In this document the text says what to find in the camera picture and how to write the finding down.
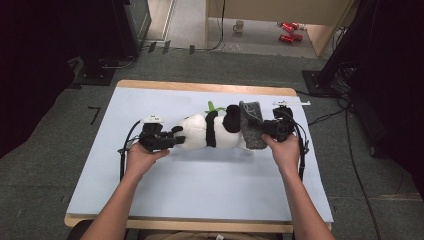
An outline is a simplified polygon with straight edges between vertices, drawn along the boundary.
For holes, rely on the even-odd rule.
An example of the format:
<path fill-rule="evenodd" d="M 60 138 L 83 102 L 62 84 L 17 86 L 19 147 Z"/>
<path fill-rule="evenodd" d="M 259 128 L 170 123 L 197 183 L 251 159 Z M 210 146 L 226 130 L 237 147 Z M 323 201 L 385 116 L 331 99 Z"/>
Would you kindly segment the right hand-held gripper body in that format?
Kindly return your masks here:
<path fill-rule="evenodd" d="M 302 126 L 294 120 L 291 106 L 309 106 L 310 102 L 274 101 L 273 104 L 276 105 L 274 119 L 264 121 L 264 133 L 277 142 L 285 141 L 293 132 L 299 134 Z"/>

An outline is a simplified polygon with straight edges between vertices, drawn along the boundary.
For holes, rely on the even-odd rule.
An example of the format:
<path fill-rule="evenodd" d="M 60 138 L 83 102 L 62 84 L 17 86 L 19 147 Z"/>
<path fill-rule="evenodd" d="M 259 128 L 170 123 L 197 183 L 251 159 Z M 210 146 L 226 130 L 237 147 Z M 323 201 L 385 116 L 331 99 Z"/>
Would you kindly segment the panda plush toy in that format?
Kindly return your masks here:
<path fill-rule="evenodd" d="M 230 104 L 226 108 L 215 108 L 211 101 L 204 114 L 193 114 L 177 124 L 176 136 L 185 140 L 179 145 L 184 150 L 205 147 L 245 149 L 246 143 L 241 131 L 241 109 Z"/>

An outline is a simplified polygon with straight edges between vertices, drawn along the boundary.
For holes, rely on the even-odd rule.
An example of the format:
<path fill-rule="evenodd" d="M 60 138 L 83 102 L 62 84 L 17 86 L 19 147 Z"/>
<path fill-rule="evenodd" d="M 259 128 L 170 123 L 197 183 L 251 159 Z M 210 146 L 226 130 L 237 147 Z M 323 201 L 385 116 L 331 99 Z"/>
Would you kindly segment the black stand base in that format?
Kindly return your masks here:
<path fill-rule="evenodd" d="M 97 58 L 81 57 L 81 67 L 79 68 L 74 84 L 79 85 L 96 85 L 109 86 L 115 70 L 113 68 L 104 67 Z"/>

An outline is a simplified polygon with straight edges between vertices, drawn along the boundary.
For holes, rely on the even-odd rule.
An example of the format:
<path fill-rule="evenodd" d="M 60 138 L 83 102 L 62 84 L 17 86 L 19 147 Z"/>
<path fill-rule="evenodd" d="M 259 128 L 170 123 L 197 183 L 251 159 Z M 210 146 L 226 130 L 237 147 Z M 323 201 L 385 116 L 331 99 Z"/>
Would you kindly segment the white table mat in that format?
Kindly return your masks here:
<path fill-rule="evenodd" d="M 204 113 L 209 102 L 226 107 L 259 102 L 272 118 L 278 97 L 141 88 L 115 89 L 68 206 L 70 214 L 98 213 L 120 179 L 120 155 L 128 135 L 141 131 L 140 119 L 158 115 L 165 130 L 183 118 Z M 286 193 L 269 149 L 173 148 L 138 185 L 133 217 L 288 221 Z"/>

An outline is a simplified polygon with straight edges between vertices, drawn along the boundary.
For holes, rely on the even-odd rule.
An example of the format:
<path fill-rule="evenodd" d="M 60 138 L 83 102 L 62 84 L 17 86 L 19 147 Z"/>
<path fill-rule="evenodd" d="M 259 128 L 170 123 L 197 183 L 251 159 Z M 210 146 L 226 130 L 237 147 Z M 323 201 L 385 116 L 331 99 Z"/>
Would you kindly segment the person's right hand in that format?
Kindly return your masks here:
<path fill-rule="evenodd" d="M 271 148 L 274 161 L 280 173 L 284 177 L 297 175 L 300 158 L 298 138 L 291 134 L 285 141 L 277 142 L 269 135 L 263 134 L 262 139 Z"/>

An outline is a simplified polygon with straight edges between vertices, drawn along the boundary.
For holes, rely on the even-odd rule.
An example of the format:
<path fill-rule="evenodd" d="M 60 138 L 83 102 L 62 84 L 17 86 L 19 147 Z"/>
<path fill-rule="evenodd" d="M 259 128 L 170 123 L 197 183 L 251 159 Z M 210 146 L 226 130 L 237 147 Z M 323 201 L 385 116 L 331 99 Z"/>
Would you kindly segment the dark curtain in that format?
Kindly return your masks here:
<path fill-rule="evenodd" d="M 424 0 L 377 0 L 364 49 L 352 88 L 382 125 L 375 144 L 424 198 Z"/>
<path fill-rule="evenodd" d="M 54 0 L 0 0 L 0 158 L 23 144 L 74 80 Z"/>

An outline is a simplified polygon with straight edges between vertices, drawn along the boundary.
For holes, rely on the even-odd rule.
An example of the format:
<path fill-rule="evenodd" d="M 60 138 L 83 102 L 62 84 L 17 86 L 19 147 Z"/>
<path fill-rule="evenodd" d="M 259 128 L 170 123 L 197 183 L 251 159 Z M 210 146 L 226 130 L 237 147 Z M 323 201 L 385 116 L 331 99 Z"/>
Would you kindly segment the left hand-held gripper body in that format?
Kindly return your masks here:
<path fill-rule="evenodd" d="M 174 140 L 162 132 L 164 121 L 161 117 L 151 115 L 143 119 L 139 143 L 148 151 L 165 150 L 174 146 Z"/>

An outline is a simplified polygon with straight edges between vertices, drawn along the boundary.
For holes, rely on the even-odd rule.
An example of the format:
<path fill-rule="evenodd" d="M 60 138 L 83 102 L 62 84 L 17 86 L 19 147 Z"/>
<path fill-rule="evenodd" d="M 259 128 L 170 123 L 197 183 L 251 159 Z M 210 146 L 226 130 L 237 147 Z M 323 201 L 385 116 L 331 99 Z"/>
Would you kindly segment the black metal stand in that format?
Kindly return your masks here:
<path fill-rule="evenodd" d="M 336 97 L 341 91 L 335 87 L 336 74 L 347 67 L 356 67 L 370 47 L 375 11 L 379 0 L 361 0 L 351 26 L 335 48 L 321 71 L 303 70 L 306 95 Z"/>

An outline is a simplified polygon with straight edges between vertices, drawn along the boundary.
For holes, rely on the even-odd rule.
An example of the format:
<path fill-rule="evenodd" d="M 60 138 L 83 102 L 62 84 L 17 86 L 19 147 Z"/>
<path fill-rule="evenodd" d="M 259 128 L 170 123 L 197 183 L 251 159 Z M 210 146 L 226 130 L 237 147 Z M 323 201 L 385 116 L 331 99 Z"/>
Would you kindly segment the wooden table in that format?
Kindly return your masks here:
<path fill-rule="evenodd" d="M 278 101 L 300 102 L 294 90 L 277 87 L 234 86 L 218 84 L 175 83 L 161 81 L 121 80 L 116 88 L 141 88 L 153 90 L 177 90 L 194 92 L 213 92 L 249 95 L 271 95 L 278 97 Z M 302 106 L 291 106 L 294 118 L 301 126 L 307 124 Z M 64 222 L 68 226 L 75 226 L 85 219 L 92 219 L 98 213 L 70 214 L 66 211 Z M 247 220 L 219 220 L 219 219 L 184 219 L 184 218 L 153 218 L 133 217 L 129 214 L 127 222 L 130 228 L 139 229 L 168 229 L 192 231 L 218 232 L 270 232 L 289 233 L 292 230 L 291 218 L 288 221 L 247 221 Z"/>

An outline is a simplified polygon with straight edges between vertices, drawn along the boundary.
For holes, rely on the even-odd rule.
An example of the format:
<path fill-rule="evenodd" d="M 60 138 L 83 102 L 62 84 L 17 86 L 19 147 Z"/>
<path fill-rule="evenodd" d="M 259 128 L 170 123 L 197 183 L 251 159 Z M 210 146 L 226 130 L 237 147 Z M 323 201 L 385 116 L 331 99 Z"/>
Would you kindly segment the grey fabric pouch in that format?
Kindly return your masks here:
<path fill-rule="evenodd" d="M 262 150 L 267 144 L 262 139 L 261 124 L 263 123 L 262 112 L 258 102 L 239 102 L 241 111 L 240 128 L 249 150 Z"/>

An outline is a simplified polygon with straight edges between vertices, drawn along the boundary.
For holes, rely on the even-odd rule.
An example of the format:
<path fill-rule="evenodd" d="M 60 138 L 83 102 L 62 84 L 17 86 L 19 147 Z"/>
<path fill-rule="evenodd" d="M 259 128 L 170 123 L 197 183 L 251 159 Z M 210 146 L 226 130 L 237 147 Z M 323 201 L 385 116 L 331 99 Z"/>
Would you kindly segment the dark cabinet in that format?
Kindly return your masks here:
<path fill-rule="evenodd" d="M 113 0 L 118 30 L 118 56 L 134 57 L 152 22 L 147 0 Z"/>

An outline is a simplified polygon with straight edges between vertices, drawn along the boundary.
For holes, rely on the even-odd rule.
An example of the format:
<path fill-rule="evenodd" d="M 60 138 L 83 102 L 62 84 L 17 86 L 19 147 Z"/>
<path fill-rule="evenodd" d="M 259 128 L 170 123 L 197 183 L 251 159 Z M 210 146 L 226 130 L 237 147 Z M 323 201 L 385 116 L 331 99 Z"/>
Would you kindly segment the person's left hand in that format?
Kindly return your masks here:
<path fill-rule="evenodd" d="M 140 181 L 157 160 L 169 154 L 169 150 L 149 152 L 141 144 L 133 144 L 128 150 L 124 178 Z"/>

